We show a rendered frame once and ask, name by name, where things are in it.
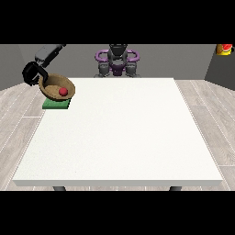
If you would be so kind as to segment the brown wooden bowl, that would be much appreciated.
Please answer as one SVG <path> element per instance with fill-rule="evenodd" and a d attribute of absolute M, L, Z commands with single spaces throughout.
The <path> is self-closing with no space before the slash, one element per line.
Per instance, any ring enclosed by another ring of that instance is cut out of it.
<path fill-rule="evenodd" d="M 61 88 L 66 88 L 68 94 L 62 96 L 59 94 Z M 57 73 L 50 73 L 46 82 L 43 82 L 43 77 L 39 78 L 40 91 L 50 100 L 63 101 L 70 99 L 75 94 L 75 86 L 71 80 Z"/>

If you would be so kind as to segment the green square pad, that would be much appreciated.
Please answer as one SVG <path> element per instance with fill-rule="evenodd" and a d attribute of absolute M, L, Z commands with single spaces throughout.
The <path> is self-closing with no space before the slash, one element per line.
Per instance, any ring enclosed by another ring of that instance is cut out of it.
<path fill-rule="evenodd" d="M 70 102 L 71 102 L 70 99 L 63 100 L 63 101 L 53 101 L 47 98 L 44 101 L 42 108 L 43 109 L 67 109 L 69 107 Z"/>

